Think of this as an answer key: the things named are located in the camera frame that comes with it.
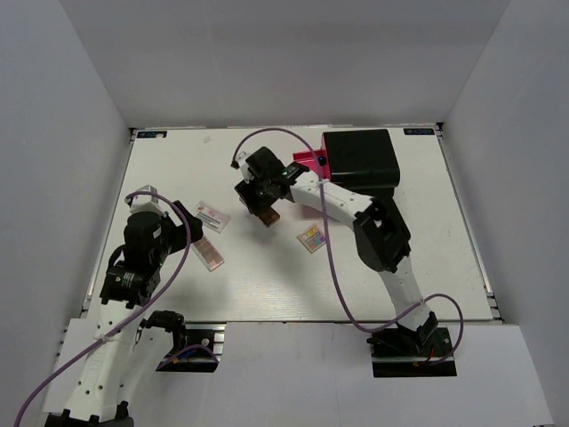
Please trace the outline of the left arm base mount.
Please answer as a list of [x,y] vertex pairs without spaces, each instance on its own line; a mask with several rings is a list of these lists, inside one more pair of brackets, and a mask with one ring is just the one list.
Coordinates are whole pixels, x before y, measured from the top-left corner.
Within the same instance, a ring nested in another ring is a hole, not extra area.
[[189,323],[182,314],[156,310],[139,326],[165,339],[167,352],[157,372],[213,373],[220,362],[225,342],[224,324]]

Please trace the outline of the pink drawer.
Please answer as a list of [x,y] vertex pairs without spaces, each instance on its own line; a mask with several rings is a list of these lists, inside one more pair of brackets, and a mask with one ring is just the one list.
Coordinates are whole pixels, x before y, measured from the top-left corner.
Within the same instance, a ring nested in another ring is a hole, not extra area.
[[311,171],[325,179],[330,178],[330,167],[324,149],[317,149],[314,156],[310,151],[295,152],[293,153],[293,161],[305,165]]

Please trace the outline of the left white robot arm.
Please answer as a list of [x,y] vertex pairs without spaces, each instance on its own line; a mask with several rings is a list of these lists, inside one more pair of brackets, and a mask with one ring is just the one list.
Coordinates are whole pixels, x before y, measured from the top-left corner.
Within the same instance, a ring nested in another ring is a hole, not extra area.
[[84,368],[75,389],[48,426],[132,426],[135,391],[167,354],[188,344],[181,314],[148,309],[166,286],[160,271],[166,258],[182,253],[204,235],[203,223],[179,201],[161,208],[164,197],[141,190],[128,197],[124,242],[108,259],[100,290],[94,341],[79,356]]

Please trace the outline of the brown eyeshadow palette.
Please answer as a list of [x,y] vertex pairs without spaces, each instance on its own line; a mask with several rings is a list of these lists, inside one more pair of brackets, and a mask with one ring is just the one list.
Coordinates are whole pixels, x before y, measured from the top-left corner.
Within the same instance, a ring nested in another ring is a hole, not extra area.
[[269,228],[279,221],[280,214],[275,209],[269,208],[259,213],[257,217],[266,228]]

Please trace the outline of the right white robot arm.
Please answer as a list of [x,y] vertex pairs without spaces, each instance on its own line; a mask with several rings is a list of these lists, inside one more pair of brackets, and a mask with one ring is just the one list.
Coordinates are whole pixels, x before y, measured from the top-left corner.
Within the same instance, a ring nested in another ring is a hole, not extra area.
[[265,226],[279,219],[273,205],[285,199],[317,209],[352,230],[359,259],[380,275],[388,291],[403,347],[420,355],[432,346],[437,318],[413,274],[411,233],[392,197],[374,198],[344,189],[305,165],[284,165],[266,147],[239,153],[231,166],[243,176],[235,186],[241,202]]

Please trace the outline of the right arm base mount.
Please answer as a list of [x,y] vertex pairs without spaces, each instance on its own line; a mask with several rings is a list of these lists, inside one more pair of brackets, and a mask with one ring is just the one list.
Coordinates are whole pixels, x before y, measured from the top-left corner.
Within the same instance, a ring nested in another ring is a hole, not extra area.
[[422,347],[396,328],[385,329],[366,340],[370,346],[374,378],[455,377],[457,368],[449,353],[451,336],[438,327]]

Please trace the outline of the black drawer organizer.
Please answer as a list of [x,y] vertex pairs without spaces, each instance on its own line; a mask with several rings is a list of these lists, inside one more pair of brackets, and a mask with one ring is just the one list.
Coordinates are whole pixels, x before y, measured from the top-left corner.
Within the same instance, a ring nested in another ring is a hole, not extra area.
[[358,194],[394,196],[401,171],[387,129],[325,132],[322,149],[331,182]]

